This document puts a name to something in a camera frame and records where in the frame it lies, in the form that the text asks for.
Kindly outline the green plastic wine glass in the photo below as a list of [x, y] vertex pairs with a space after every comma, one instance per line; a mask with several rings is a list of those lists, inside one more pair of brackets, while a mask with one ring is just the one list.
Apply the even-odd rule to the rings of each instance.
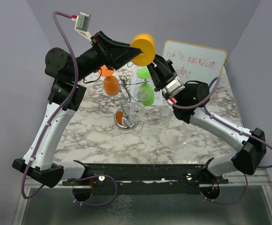
[[151, 79], [150, 72], [147, 67], [140, 68], [137, 71], [137, 77], [144, 82], [135, 89], [134, 95], [136, 99], [141, 102], [144, 106], [150, 106], [154, 103], [154, 89], [148, 83]]

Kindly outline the light orange plastic wine glass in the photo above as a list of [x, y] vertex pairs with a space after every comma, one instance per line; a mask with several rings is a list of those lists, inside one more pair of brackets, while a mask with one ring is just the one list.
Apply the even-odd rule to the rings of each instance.
[[153, 62], [155, 57], [154, 38], [148, 33], [140, 33], [132, 40], [131, 47], [139, 48], [141, 53], [131, 60], [136, 66], [147, 66]]

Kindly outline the dark orange plastic wine glass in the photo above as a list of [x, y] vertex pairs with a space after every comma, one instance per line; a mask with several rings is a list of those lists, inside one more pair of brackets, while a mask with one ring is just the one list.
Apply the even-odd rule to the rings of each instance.
[[118, 79], [113, 75], [115, 69], [108, 69], [105, 65], [100, 67], [99, 75], [104, 77], [103, 88], [107, 95], [114, 96], [119, 93]]

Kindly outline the clear short tumbler glass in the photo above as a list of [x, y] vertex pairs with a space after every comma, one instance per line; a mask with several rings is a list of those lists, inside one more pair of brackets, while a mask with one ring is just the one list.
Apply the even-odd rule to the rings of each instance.
[[162, 108], [159, 113], [159, 124], [162, 127], [169, 126], [173, 115], [173, 111], [170, 108]]

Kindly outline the clear wine glass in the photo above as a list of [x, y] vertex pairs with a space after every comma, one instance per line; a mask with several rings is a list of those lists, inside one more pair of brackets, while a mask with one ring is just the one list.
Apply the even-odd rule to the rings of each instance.
[[138, 87], [134, 90], [135, 102], [130, 107], [130, 117], [134, 121], [140, 121], [145, 114], [144, 102], [150, 99], [149, 91], [146, 87]]
[[179, 133], [179, 142], [182, 144], [187, 144], [189, 139], [192, 135], [194, 135], [196, 131], [196, 127], [192, 124], [183, 123], [180, 126], [180, 133]]

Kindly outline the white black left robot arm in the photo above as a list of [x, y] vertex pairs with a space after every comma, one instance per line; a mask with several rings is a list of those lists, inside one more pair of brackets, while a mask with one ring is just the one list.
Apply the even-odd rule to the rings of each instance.
[[78, 82], [102, 66], [117, 70], [128, 62], [147, 65], [154, 57], [154, 40], [138, 34], [131, 43], [122, 43], [98, 32], [88, 37], [91, 48], [76, 57], [72, 48], [52, 48], [45, 57], [45, 73], [54, 78], [44, 119], [27, 153], [13, 161], [12, 167], [41, 186], [54, 187], [61, 180], [74, 179], [79, 185], [89, 181], [89, 173], [77, 162], [54, 163], [57, 145], [86, 92]]

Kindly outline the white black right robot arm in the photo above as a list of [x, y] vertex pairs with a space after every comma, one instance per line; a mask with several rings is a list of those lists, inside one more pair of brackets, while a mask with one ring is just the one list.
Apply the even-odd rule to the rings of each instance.
[[264, 132], [243, 128], [208, 111], [206, 104], [214, 91], [204, 82], [182, 83], [172, 64], [171, 60], [155, 55], [148, 65], [154, 90], [162, 92], [178, 120], [206, 130], [234, 150], [232, 154], [209, 159], [202, 168], [202, 180], [212, 183], [222, 174], [235, 171], [253, 175], [266, 154]]

